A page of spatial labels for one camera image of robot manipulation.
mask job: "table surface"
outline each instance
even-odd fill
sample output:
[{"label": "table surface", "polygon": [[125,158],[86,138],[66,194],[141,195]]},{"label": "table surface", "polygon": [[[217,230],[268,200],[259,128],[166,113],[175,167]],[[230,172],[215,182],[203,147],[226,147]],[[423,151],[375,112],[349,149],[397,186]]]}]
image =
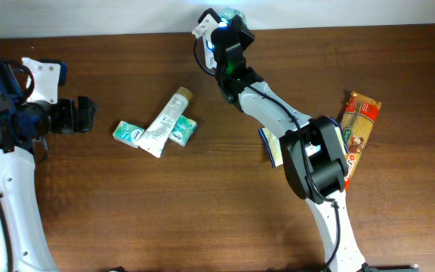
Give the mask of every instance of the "table surface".
[{"label": "table surface", "polygon": [[[435,25],[256,31],[248,64],[296,109],[339,116],[350,91],[382,101],[347,192],[373,265],[435,271]],[[226,105],[189,33],[0,40],[0,59],[69,66],[60,97],[98,105],[92,133],[49,135],[35,173],[46,238],[62,271],[259,271],[323,262],[305,201],[272,169],[260,124]],[[156,159],[112,138],[147,127],[179,86],[195,94],[186,147]]]}]

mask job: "red and yellow package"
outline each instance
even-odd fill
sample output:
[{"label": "red and yellow package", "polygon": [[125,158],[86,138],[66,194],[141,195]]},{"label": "red and yellow package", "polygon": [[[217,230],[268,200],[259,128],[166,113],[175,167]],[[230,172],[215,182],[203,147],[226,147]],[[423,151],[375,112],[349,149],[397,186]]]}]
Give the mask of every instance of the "red and yellow package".
[{"label": "red and yellow package", "polygon": [[340,122],[344,130],[345,144],[348,147],[348,154],[345,156],[345,160],[349,168],[348,174],[345,177],[345,189],[350,185],[350,178],[352,178],[362,152],[366,147],[381,105],[381,102],[377,102],[355,91],[350,96],[344,117]]}]

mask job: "wall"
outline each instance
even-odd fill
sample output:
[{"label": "wall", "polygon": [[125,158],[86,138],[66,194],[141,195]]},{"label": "wall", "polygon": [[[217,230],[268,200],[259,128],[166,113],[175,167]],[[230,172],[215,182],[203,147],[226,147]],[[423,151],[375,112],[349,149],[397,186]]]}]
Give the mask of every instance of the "wall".
[{"label": "wall", "polygon": [[435,0],[0,0],[0,38],[190,32],[225,6],[251,29],[435,23]]}]

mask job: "white tube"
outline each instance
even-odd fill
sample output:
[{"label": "white tube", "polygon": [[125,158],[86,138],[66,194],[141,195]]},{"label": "white tube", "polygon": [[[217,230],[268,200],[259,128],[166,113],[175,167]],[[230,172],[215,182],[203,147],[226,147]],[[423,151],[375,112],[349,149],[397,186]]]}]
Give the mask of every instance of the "white tube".
[{"label": "white tube", "polygon": [[165,142],[175,127],[179,116],[186,109],[192,98],[193,93],[191,91],[184,87],[179,87],[159,116],[142,134],[137,141],[137,145],[155,157],[160,158]]}]

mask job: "robotic arm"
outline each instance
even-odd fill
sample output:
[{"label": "robotic arm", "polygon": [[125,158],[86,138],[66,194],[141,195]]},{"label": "robotic arm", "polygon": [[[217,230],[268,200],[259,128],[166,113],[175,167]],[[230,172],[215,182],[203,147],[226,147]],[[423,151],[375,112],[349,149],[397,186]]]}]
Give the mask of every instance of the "robotic arm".
[{"label": "robotic arm", "polygon": [[[89,132],[96,109],[88,97],[79,97],[79,110],[58,99],[64,63],[23,64],[0,61],[0,271],[56,272],[36,202],[34,143],[48,132]],[[14,72],[28,74],[25,92]]]},{"label": "robotic arm", "polygon": [[[246,66],[243,52],[255,36],[241,16],[222,18],[209,8],[198,23],[193,30],[198,64],[215,77],[227,103],[256,118],[279,139],[286,179],[311,208],[322,237],[325,250],[322,270],[377,271],[366,264],[348,218],[344,190],[348,168],[339,128],[327,117],[313,119],[293,109]],[[214,73],[204,68],[197,57],[199,38],[204,43],[205,64]]]}]

